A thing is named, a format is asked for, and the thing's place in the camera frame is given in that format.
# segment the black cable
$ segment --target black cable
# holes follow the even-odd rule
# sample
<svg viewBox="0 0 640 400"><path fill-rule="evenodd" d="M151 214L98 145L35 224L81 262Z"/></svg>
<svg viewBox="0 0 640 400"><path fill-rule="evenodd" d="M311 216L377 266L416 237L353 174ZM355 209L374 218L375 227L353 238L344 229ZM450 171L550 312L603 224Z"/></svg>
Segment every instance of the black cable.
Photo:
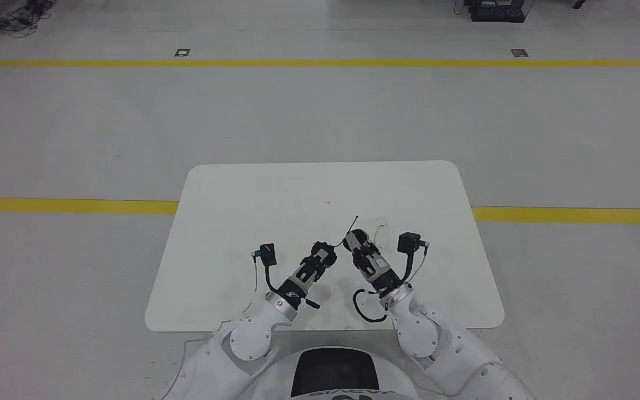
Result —
<svg viewBox="0 0 640 400"><path fill-rule="evenodd" d="M27 0L27 2L0 17L0 33L14 38L23 38L38 29L38 22L51 16L49 10L57 0Z"/></svg>
<svg viewBox="0 0 640 400"><path fill-rule="evenodd" d="M360 315L362 317L362 319L364 319L365 321L371 323L371 324L375 324L378 322L382 322L384 320L387 319L387 314L383 315L381 318L369 318L366 315L364 315L362 313L362 311L360 311L360 307L358 306L358 295L360 293L364 293L367 292L367 294L377 294L376 292L371 292L371 291L366 291L364 289L358 289L355 292L353 292L353 306L356 308L356 312L358 313L358 315Z"/></svg>
<svg viewBox="0 0 640 400"><path fill-rule="evenodd" d="M409 279L411 270L413 270L413 253L407 254L407 266L404 269L404 276L400 279L400 284L405 283L407 279Z"/></svg>
<svg viewBox="0 0 640 400"><path fill-rule="evenodd" d="M273 285L271 284L271 277L269 276L269 267L267 267L266 265L264 266L264 277L265 277L265 280L267 281L267 286L269 287L269 290L271 290L273 293L278 293L276 288L274 288Z"/></svg>
<svg viewBox="0 0 640 400"><path fill-rule="evenodd" d="M344 239L347 238L347 235L349 234L349 232L351 232L351 228L353 228L353 226L356 224L356 221L358 220L358 215L356 215L356 217L353 219L353 222L351 223L351 226L349 227L349 229L347 229L347 233L344 234L344 236L342 237L342 239L340 239L340 241L338 242L338 244L336 244L335 246L330 244L329 246L333 247L334 249L338 246L340 246L342 244L342 242L344 242Z"/></svg>

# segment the wire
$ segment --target wire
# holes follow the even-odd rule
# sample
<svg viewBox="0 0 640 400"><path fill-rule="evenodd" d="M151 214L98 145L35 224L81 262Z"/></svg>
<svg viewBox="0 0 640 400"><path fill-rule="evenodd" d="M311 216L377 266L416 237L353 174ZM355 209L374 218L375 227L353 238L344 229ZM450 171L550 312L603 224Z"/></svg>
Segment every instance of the wire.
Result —
<svg viewBox="0 0 640 400"><path fill-rule="evenodd" d="M378 237L378 230L380 230L380 228L382 228L383 226L387 226L387 224L380 224L378 225L378 227L376 228L376 231L373 233L373 244L375 244L378 247L382 247L380 246L378 243L376 243L376 238Z"/></svg>
<svg viewBox="0 0 640 400"><path fill-rule="evenodd" d="M356 224L357 220L358 220L358 215L356 215L356 217L353 219L353 222L351 223L351 226L349 227L349 229L347 229L347 233L344 234L344 236L342 237L342 239L340 239L338 244L336 244L335 246L330 244L329 246L333 247L334 249L336 247L340 246L342 244L342 242L344 242L344 240L347 238L347 235L349 234L349 232L351 232L351 228L353 228L353 226Z"/></svg>
<svg viewBox="0 0 640 400"><path fill-rule="evenodd" d="M358 298L358 295L360 293L364 293L364 292L367 292L367 294L377 294L376 292L366 291L364 289L358 289L355 292L353 292L353 298L352 298L353 306L356 308L356 311L358 312L358 315L360 315L362 317L362 319L364 319L365 321L369 322L370 324L375 324L375 323L382 322L382 321L386 320L387 319L387 314L384 314L380 318L369 318L366 315L364 315L362 313L362 311L360 311L360 307L358 306L358 299L357 298Z"/></svg>
<svg viewBox="0 0 640 400"><path fill-rule="evenodd" d="M41 19L51 17L49 10L57 0L27 0L26 3L0 16L0 33L13 38L32 35L38 29Z"/></svg>
<svg viewBox="0 0 640 400"><path fill-rule="evenodd" d="M247 311L249 309L249 307L251 307L251 304L253 304L253 298L255 297L256 293L258 293L258 265L256 264L256 260L253 260L253 267L254 267L254 272L255 272L255 287L253 289L253 296L251 296L251 301L249 302L249 305L247 307L245 307L244 310L242 310L242 312L240 314L244 314L245 311ZM222 328L222 325L227 323L227 322L231 322L232 320L230 319L226 319L222 322L220 322L220 325L218 325L218 327L214 330L214 332L217 332L220 330L220 328ZM209 341L211 338L213 337L213 333L211 335L209 335L206 338L202 338L202 339L189 339L189 340L185 340L184 343L182 343L182 360L180 361L180 366L178 367L178 370L176 372L176 377L173 378L173 382L171 382L171 386L169 386L169 389L167 389L166 393L160 397L160 400L164 400L167 398L167 396L169 395L169 393L171 393L171 390L173 390L173 387L176 385L176 382L178 382L178 378L180 377L180 371L182 371L182 367L184 367L184 362L185 359L187 358L187 344L192 343L192 342L204 342L204 341Z"/></svg>
<svg viewBox="0 0 640 400"><path fill-rule="evenodd" d="M420 268L422 268L422 265L424 264L424 260L427 259L427 253L429 252L429 246L430 246L429 243L425 244L425 246L424 246L424 255L422 256L422 261L420 262L420 265L415 270L413 275L411 275L411 277L407 280L407 283L411 282L411 280L416 276L416 274L418 274L418 271L420 271Z"/></svg>
<svg viewBox="0 0 640 400"><path fill-rule="evenodd" d="M409 279L411 270L413 269L413 253L407 254L407 266L404 268L404 275L400 279L400 284L403 284Z"/></svg>

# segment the black square floor marker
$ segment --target black square floor marker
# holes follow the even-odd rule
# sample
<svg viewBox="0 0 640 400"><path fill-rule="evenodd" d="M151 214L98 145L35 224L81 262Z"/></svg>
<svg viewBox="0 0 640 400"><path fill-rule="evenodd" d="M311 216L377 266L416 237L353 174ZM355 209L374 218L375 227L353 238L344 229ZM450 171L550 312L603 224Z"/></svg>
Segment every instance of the black square floor marker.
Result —
<svg viewBox="0 0 640 400"><path fill-rule="evenodd" d="M525 49L511 49L514 57L529 57L529 53Z"/></svg>
<svg viewBox="0 0 640 400"><path fill-rule="evenodd" d="M191 53L191 49L178 49L174 57L189 57L189 53Z"/></svg>

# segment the table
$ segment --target table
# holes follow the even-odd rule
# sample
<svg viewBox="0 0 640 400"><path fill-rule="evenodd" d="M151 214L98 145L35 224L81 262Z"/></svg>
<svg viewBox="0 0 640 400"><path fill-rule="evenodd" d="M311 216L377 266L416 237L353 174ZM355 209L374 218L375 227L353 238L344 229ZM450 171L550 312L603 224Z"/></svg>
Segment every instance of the table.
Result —
<svg viewBox="0 0 640 400"><path fill-rule="evenodd" d="M493 328L504 309L469 206L462 179L447 161L314 164L219 164L191 170L180 199L153 292L147 326L158 332L211 331L247 307L254 293L250 253L274 243L277 287L315 241L337 244L355 215L402 276L406 256L398 235L420 233L431 247L413 285L463 326ZM315 283L290 330L368 330L352 294L367 288L339 247L338 261ZM422 259L416 254L414 268ZM258 289L249 313L267 292L258 261ZM382 309L361 295L372 317Z"/></svg>

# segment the white table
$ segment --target white table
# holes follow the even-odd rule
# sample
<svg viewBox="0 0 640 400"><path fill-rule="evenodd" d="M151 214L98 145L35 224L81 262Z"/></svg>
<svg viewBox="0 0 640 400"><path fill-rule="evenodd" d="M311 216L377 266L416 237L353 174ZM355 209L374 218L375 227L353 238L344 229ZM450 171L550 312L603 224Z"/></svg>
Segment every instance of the white table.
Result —
<svg viewBox="0 0 640 400"><path fill-rule="evenodd" d="M338 243L355 215L356 227L375 236L400 276L406 256L395 250L398 235L416 232L431 242L413 280L424 300L468 328L502 323L504 309L458 169L447 161L402 161L194 168L151 293L147 326L158 332L216 329L249 304L250 253L260 244L276 246L271 279L277 287L315 241ZM369 324L356 314L352 294L368 287L349 252L339 247L337 254L338 261L310 290L309 298L321 309L301 310L288 329L391 328L388 321ZM417 253L414 268L421 259ZM258 261L255 303L267 291L263 272ZM361 299L366 314L381 314L375 296Z"/></svg>

